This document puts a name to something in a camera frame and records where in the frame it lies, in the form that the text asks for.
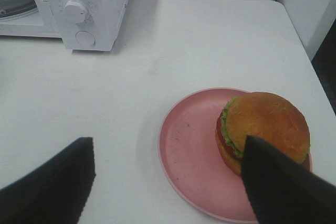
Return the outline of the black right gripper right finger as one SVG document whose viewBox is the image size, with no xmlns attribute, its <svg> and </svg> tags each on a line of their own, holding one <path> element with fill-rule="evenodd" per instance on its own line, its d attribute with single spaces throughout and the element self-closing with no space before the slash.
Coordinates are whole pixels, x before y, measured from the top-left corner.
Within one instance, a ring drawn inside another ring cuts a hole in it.
<svg viewBox="0 0 336 224">
<path fill-rule="evenodd" d="M 260 137 L 246 137 L 241 176 L 259 223 L 335 223 L 335 186 Z"/>
</svg>

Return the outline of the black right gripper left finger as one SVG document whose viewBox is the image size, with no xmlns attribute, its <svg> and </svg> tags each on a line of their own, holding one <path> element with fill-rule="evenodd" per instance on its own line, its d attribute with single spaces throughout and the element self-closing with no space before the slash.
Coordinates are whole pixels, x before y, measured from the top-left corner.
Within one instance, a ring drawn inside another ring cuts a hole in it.
<svg viewBox="0 0 336 224">
<path fill-rule="evenodd" d="M 96 176 L 93 139 L 80 137 L 1 189 L 1 223 L 78 223 Z"/>
</svg>

